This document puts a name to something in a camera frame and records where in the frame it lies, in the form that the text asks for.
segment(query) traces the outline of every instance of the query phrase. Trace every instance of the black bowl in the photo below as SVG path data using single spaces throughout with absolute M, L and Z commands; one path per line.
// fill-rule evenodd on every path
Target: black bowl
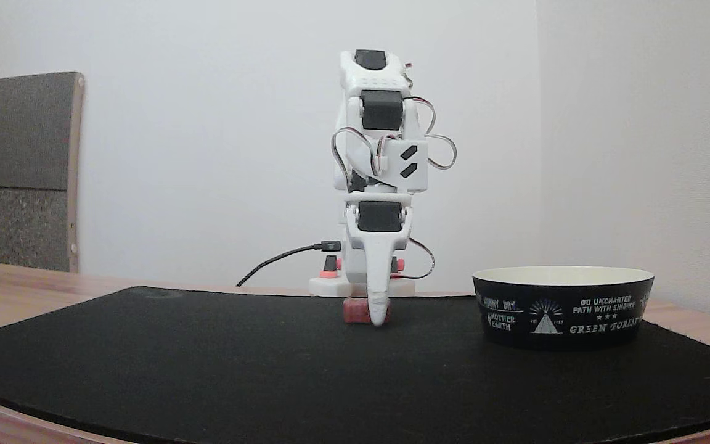
M 634 340 L 653 280 L 639 269 L 579 266 L 473 275 L 486 337 L 540 350 L 592 350 Z

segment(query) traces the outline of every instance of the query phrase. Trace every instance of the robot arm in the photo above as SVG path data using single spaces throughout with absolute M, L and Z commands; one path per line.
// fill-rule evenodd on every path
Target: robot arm
M 420 129 L 417 104 L 406 66 L 383 51 L 341 53 L 343 103 L 332 138 L 337 160 L 335 187 L 344 196 L 344 271 L 351 283 L 366 284 L 369 315 L 383 324 L 388 305 L 391 262 L 407 247 L 412 229 L 412 194 L 426 190 L 428 134 Z

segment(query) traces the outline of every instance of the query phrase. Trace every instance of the gray chair back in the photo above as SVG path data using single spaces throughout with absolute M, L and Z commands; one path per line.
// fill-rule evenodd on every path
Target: gray chair back
M 0 79 L 0 263 L 78 270 L 83 91 L 76 72 Z

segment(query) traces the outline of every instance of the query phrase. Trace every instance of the red block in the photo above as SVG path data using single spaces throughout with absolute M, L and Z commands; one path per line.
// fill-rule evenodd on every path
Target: red block
M 388 312 L 385 321 L 391 320 L 391 301 L 388 301 Z M 369 300 L 367 298 L 346 298 L 344 300 L 344 322 L 347 324 L 371 324 L 369 317 Z

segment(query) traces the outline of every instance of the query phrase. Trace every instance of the black mat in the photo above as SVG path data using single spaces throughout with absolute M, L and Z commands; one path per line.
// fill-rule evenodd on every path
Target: black mat
M 0 404 L 140 442 L 652 442 L 710 428 L 710 347 L 651 324 L 582 353 L 484 341 L 474 298 L 136 287 L 0 328 Z

